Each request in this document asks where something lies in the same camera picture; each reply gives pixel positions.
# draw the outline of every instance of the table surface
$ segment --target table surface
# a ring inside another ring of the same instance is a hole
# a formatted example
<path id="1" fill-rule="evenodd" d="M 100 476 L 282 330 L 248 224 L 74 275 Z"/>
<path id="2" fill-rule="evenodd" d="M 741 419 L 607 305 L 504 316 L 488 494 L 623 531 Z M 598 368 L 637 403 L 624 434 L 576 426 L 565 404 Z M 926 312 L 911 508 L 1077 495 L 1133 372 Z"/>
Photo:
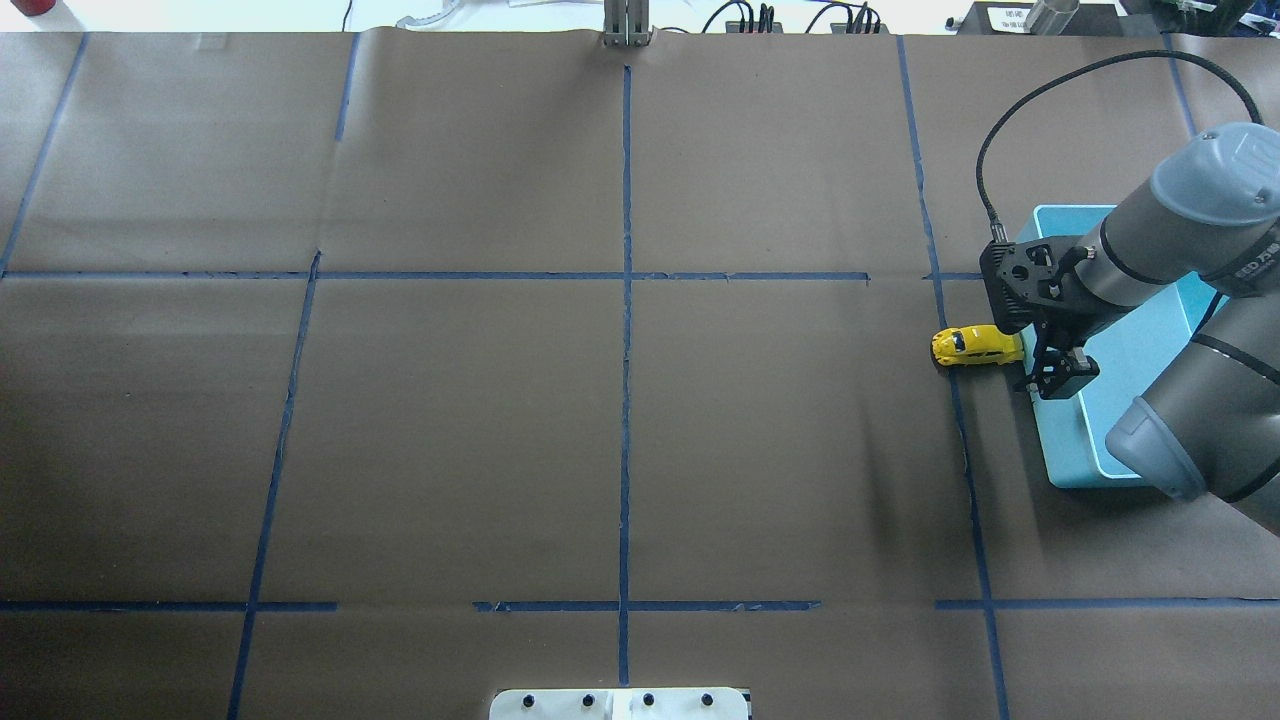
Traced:
<path id="1" fill-rule="evenodd" d="M 1280 117 L 1274 42 L 1167 42 Z M 991 123 L 1158 46 L 0 35 L 0 711 L 1274 720 L 1280 539 L 1053 488 L 928 352 L 991 319 Z M 1242 113 L 1160 59 L 1041 100 L 1010 224 Z"/>

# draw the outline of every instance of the light blue box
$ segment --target light blue box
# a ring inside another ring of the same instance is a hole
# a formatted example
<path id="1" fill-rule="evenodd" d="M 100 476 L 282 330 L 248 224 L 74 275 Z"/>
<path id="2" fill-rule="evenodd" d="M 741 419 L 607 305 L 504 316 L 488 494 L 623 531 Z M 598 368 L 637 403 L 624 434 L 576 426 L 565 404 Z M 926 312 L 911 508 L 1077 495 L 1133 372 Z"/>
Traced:
<path id="1" fill-rule="evenodd" d="M 1084 234 L 1114 205 L 1041 205 L 1018 233 L 1018 242 L 1060 234 Z M 1036 425 L 1048 479 L 1060 488 L 1115 488 L 1147 486 L 1107 452 L 1105 438 L 1133 398 L 1174 360 L 1192 328 L 1213 297 L 1194 274 L 1160 291 L 1140 307 L 1093 336 L 1084 350 L 1102 368 L 1075 397 L 1041 400 L 1032 393 Z M 1032 366 L 1036 332 L 1023 331 L 1027 372 Z"/>

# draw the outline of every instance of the cable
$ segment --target cable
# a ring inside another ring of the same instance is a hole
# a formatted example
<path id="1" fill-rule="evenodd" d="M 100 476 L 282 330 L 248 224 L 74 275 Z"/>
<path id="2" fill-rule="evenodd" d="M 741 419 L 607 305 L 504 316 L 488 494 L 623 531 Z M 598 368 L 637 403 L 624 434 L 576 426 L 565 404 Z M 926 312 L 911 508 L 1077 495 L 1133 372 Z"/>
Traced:
<path id="1" fill-rule="evenodd" d="M 991 141 L 996 138 L 996 133 L 1000 132 L 1000 128 L 1005 127 L 1005 123 L 1007 123 L 1009 119 L 1014 117 L 1014 113 L 1020 110 L 1023 105 L 1027 105 L 1032 100 L 1039 97 L 1041 95 L 1044 95 L 1050 90 L 1053 90 L 1055 87 L 1068 81 L 1075 79 L 1085 73 L 1092 73 L 1093 70 L 1097 70 L 1100 68 L 1106 68 L 1107 65 L 1115 65 L 1117 63 L 1125 63 L 1128 60 L 1139 60 L 1142 58 L 1169 58 L 1172 60 L 1183 60 L 1185 63 L 1190 63 L 1193 65 L 1199 65 L 1201 68 L 1204 68 L 1206 70 L 1217 76 L 1219 79 L 1225 82 L 1228 87 L 1230 87 L 1233 91 L 1235 91 L 1235 95 L 1239 96 L 1240 101 L 1244 104 L 1245 111 L 1248 111 L 1249 114 L 1249 120 L 1260 126 L 1263 124 L 1262 114 L 1258 111 L 1258 105 L 1253 101 L 1253 96 L 1249 95 L 1249 91 L 1245 90 L 1243 85 L 1240 85 L 1240 81 L 1235 79 L 1235 76 L 1222 69 L 1222 67 L 1219 65 L 1217 63 L 1213 63 L 1212 60 L 1206 60 L 1199 55 L 1192 55 L 1190 53 L 1181 53 L 1178 50 L 1139 50 L 1137 53 L 1125 53 L 1123 55 L 1106 58 L 1103 60 L 1098 60 L 1097 63 L 1091 63 L 1088 65 L 1084 65 L 1078 70 L 1066 73 L 1065 76 L 1060 76 L 1037 87 L 1036 90 L 1028 92 L 1018 102 L 1014 102 L 1014 105 L 1009 110 L 1006 110 L 1005 114 L 1001 115 L 998 120 L 996 120 L 996 124 L 992 126 L 991 132 L 987 133 L 987 138 L 982 141 L 982 149 L 978 150 L 978 163 L 974 167 L 974 177 L 978 182 L 978 197 L 982 199 L 982 206 L 987 210 L 987 219 L 991 220 L 991 236 L 996 242 L 1006 242 L 1007 236 L 1005 234 L 1005 225 L 1000 222 L 1000 215 L 996 213 L 996 208 L 991 204 L 991 197 L 987 195 L 987 183 L 982 176 L 982 167 L 987 159 L 987 150 L 991 147 Z"/>
<path id="2" fill-rule="evenodd" d="M 728 0 L 728 3 L 724 3 L 723 5 L 721 5 L 719 8 L 717 8 L 717 10 L 714 13 L 712 13 L 712 17 L 707 18 L 707 24 L 703 26 L 703 32 L 707 32 L 708 28 L 712 27 L 712 23 L 716 22 L 716 17 L 717 15 L 719 15 L 724 10 L 730 9 L 730 6 L 732 6 L 732 5 L 737 5 L 737 12 L 739 13 L 742 13 L 742 8 L 744 6 L 746 8 L 746 12 L 744 13 L 746 15 L 746 18 L 742 19 L 742 20 L 739 20 L 739 28 L 741 28 L 742 32 L 748 32 L 746 28 L 749 28 L 749 27 L 751 27 L 751 26 L 755 24 L 755 9 L 751 8 L 751 4 L 746 3 L 745 0 Z"/>
<path id="3" fill-rule="evenodd" d="M 813 20 L 809 22 L 809 27 L 804 28 L 805 35 L 808 35 L 809 31 L 813 29 L 813 26 L 818 24 L 818 19 L 822 18 L 823 13 L 826 13 L 827 10 L 829 10 L 832 8 L 844 8 L 845 12 L 849 13 L 849 23 L 847 23 L 849 27 L 854 26 L 854 6 L 852 5 L 849 5 L 847 3 L 827 3 L 826 5 L 822 6 L 820 10 L 818 10 L 818 14 L 813 17 Z"/>
<path id="4" fill-rule="evenodd" d="M 1199 332 L 1204 329 L 1204 325 L 1208 324 L 1210 319 L 1213 318 L 1213 313 L 1217 310 L 1217 305 L 1222 302 L 1222 297 L 1221 291 L 1213 293 L 1213 300 L 1210 300 L 1208 307 L 1204 309 L 1204 316 L 1201 318 L 1199 324 L 1196 325 L 1194 331 L 1192 331 L 1192 337 L 1198 336 Z"/>
<path id="5" fill-rule="evenodd" d="M 847 13 L 847 20 L 845 22 L 845 32 L 846 33 L 854 35 L 855 32 L 858 32 L 858 33 L 868 33 L 869 35 L 872 32 L 879 32 L 879 27 L 881 27 L 879 13 L 877 13 L 867 3 L 861 3 L 861 4 L 854 5 L 851 3 L 831 1 L 831 3 L 827 3 L 826 5 L 823 5 L 820 10 L 818 10 L 818 14 L 814 15 L 813 20 L 809 22 L 809 27 L 805 28 L 805 33 L 810 32 L 813 29 L 813 27 L 815 24 L 818 24 L 818 20 L 822 18 L 823 13 L 826 13 L 827 10 L 829 10 L 832 8 L 844 8 L 845 12 Z M 855 8 L 858 9 L 858 18 L 854 17 L 854 9 Z M 876 23 L 874 29 L 872 29 L 872 24 L 870 24 L 872 22 Z"/>

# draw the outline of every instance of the toy car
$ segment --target toy car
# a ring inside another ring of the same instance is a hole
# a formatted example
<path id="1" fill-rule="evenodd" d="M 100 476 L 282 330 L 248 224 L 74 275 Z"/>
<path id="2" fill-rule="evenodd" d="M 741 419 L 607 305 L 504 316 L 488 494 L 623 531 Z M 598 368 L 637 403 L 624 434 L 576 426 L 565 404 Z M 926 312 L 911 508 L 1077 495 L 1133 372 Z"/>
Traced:
<path id="1" fill-rule="evenodd" d="M 947 328 L 933 336 L 932 346 L 938 365 L 1004 365 L 1023 359 L 1023 338 L 996 325 Z"/>

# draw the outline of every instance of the blue tape line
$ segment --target blue tape line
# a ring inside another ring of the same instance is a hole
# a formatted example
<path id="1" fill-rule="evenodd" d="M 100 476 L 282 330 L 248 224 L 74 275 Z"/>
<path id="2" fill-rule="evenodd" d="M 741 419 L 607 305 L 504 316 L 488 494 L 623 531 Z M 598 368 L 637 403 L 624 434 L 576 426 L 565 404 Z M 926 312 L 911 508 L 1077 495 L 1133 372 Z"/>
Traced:
<path id="1" fill-rule="evenodd" d="M 244 691 L 244 673 L 248 669 L 248 652 L 253 642 L 253 623 L 257 615 L 257 600 L 262 591 L 262 571 L 266 568 L 266 550 L 271 541 L 271 521 L 275 519 L 275 498 L 280 491 L 280 475 L 284 471 L 284 451 L 289 439 L 289 427 L 293 424 L 293 402 L 298 392 L 298 366 L 302 363 L 302 346 L 307 340 L 311 324 L 311 305 L 316 295 L 316 277 L 320 272 L 320 251 L 311 259 L 311 272 L 307 275 L 307 292 L 302 299 L 302 316 L 298 319 L 298 338 L 293 343 L 293 364 L 289 368 L 289 388 L 284 396 L 284 410 L 280 413 L 280 434 L 275 441 L 275 461 L 271 465 L 271 482 L 266 491 L 266 509 L 262 511 L 262 532 L 257 538 L 257 556 L 253 560 L 253 579 L 250 583 L 248 607 L 244 611 L 244 625 L 241 629 L 241 648 L 236 661 L 236 679 L 232 683 L 232 698 L 227 706 L 227 719 L 239 716 L 241 693 Z"/>
<path id="2" fill-rule="evenodd" d="M 244 612 L 247 602 L 0 601 L 0 612 Z M 264 602 L 260 612 L 337 612 L 337 602 Z"/>
<path id="3" fill-rule="evenodd" d="M 0 255 L 0 278 L 5 277 L 9 272 L 9 261 L 13 259 L 14 247 L 18 246 L 22 224 L 27 219 L 27 208 L 31 206 L 31 199 L 36 193 L 36 183 L 40 182 L 40 174 L 45 169 L 45 160 L 49 158 L 49 147 L 54 142 L 54 133 L 58 131 L 58 126 L 61 124 L 63 113 L 67 110 L 67 100 L 72 95 L 72 86 L 76 85 L 76 76 L 79 74 L 81 63 L 84 60 L 88 36 L 90 33 L 87 32 L 81 36 L 79 47 L 76 49 L 76 59 L 72 60 L 72 68 L 67 73 L 67 82 L 63 83 L 63 94 L 58 97 L 54 115 L 49 120 L 49 129 L 45 131 L 45 140 L 40 143 L 40 152 L 36 155 L 36 165 L 32 168 L 31 178 L 27 181 L 27 190 L 23 191 L 22 201 L 18 202 L 18 214 L 14 215 L 13 227 L 9 229 L 9 241 L 5 242 L 4 255 Z"/>
<path id="4" fill-rule="evenodd" d="M 1165 40 L 1165 50 L 1172 50 L 1174 41 L 1169 37 L 1169 33 L 1162 33 L 1161 37 Z M 1196 129 L 1196 118 L 1192 117 L 1192 106 L 1187 102 L 1187 92 L 1183 90 L 1183 73 L 1178 69 L 1178 60 L 1169 59 L 1169 72 L 1174 76 L 1174 90 L 1178 91 L 1178 102 L 1183 106 L 1183 119 L 1187 122 L 1187 132 L 1192 137 L 1196 137 L 1199 135 L 1199 131 Z"/>
<path id="5" fill-rule="evenodd" d="M 333 131 L 334 142 L 342 142 L 347 132 L 347 105 L 351 104 L 351 81 L 356 77 L 356 51 L 360 50 L 360 33 L 351 36 L 351 56 L 347 58 L 347 81 L 342 86 L 342 105 L 338 108 L 338 127 Z"/>
<path id="6" fill-rule="evenodd" d="M 915 123 L 915 104 L 911 99 L 911 74 L 906 61 L 906 42 L 897 36 L 897 61 L 902 76 L 902 97 L 906 104 L 906 124 L 911 135 L 911 155 L 915 160 L 915 186 L 919 191 L 920 219 L 924 223 L 924 237 L 928 240 L 929 277 L 933 279 L 933 300 L 938 310 L 938 327 L 947 327 L 946 301 L 942 295 L 942 269 L 938 264 L 938 247 L 933 234 L 933 220 L 924 195 L 924 158 L 920 154 L 920 133 Z M 955 413 L 956 429 L 960 433 L 960 450 L 964 455 L 964 479 L 969 489 L 969 525 L 973 536 L 974 557 L 978 565 L 978 584 L 982 588 L 983 619 L 987 625 L 987 650 L 991 656 L 991 674 L 996 689 L 996 707 L 1001 720 L 1009 720 L 1009 693 L 1005 687 L 1005 664 L 1000 655 L 1000 634 L 996 630 L 996 611 L 991 605 L 991 577 L 987 570 L 987 548 L 982 537 L 982 518 L 978 514 L 978 489 L 973 479 L 973 466 L 969 462 L 969 433 L 965 429 L 964 404 L 960 401 L 960 384 L 955 369 L 947 370 L 947 383 L 951 386 L 951 407 Z"/>
<path id="7" fill-rule="evenodd" d="M 980 600 L 940 600 L 936 610 L 982 610 Z M 1212 610 L 1247 607 L 1251 610 L 1280 610 L 1280 598 L 1247 597 L 1080 597 L 1080 598 L 1015 598 L 992 600 L 996 610 Z"/>
<path id="8" fill-rule="evenodd" d="M 618 687 L 631 684 L 631 65 L 622 68 L 622 447 L 618 480 Z"/>
<path id="9" fill-rule="evenodd" d="M 867 273 L 636 273 L 637 281 L 870 281 Z"/>
<path id="10" fill-rule="evenodd" d="M 621 281 L 623 273 L 526 273 L 526 272 L 360 272 L 320 273 L 323 281 Z"/>
<path id="11" fill-rule="evenodd" d="M 535 600 L 472 602 L 476 612 L 616 612 L 622 603 L 612 600 Z M 632 600 L 631 612 L 808 612 L 822 607 L 819 600 Z"/>
<path id="12" fill-rule="evenodd" d="M 73 279 L 73 281 L 303 281 L 307 273 L 298 272 L 134 272 L 134 270 L 14 270 L 6 277 L 14 279 Z"/>
<path id="13" fill-rule="evenodd" d="M 822 607 L 818 600 L 635 600 L 636 612 L 808 612 Z"/>
<path id="14" fill-rule="evenodd" d="M 942 301 L 942 269 L 938 266 L 938 249 L 933 240 L 933 219 L 924 201 L 924 156 L 920 154 L 920 132 L 915 126 L 915 101 L 911 97 L 911 76 L 906 65 L 906 42 L 897 36 L 897 67 L 902 76 L 902 99 L 906 104 L 906 126 L 911 135 L 911 158 L 915 161 L 915 190 L 920 202 L 920 219 L 924 223 L 924 238 L 929 247 L 929 275 L 933 278 L 933 300 L 938 309 L 938 325 L 947 327 L 945 304 Z"/>
<path id="15" fill-rule="evenodd" d="M 337 602 L 259 602 L 259 612 L 337 612 Z"/>
<path id="16" fill-rule="evenodd" d="M 472 602 L 471 606 L 476 612 L 617 612 L 618 610 L 618 602 L 613 600 Z"/>
<path id="17" fill-rule="evenodd" d="M 980 281 L 982 273 L 929 273 L 922 281 Z"/>
<path id="18" fill-rule="evenodd" d="M 323 281 L 625 281 L 626 273 L 616 272 L 522 272 L 522 270 L 329 270 L 319 274 Z M 300 270 L 14 270 L 14 279 L 84 279 L 84 281 L 301 281 L 308 273 Z M 867 273 L 631 273 L 632 281 L 863 281 Z"/>

